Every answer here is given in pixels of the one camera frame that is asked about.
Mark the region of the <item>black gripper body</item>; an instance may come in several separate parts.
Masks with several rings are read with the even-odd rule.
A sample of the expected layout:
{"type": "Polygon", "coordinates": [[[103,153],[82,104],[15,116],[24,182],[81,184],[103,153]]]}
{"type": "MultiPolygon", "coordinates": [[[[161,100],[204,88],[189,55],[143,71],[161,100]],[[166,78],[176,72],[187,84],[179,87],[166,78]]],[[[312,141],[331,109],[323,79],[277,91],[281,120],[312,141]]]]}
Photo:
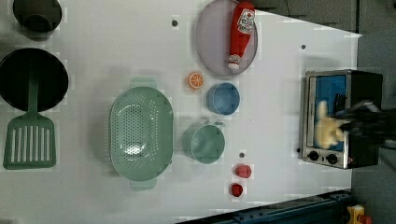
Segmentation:
{"type": "Polygon", "coordinates": [[[363,100],[336,112],[336,119],[345,122],[342,130],[382,148],[394,149],[396,141],[395,109],[381,110],[372,101],[363,100]]]}

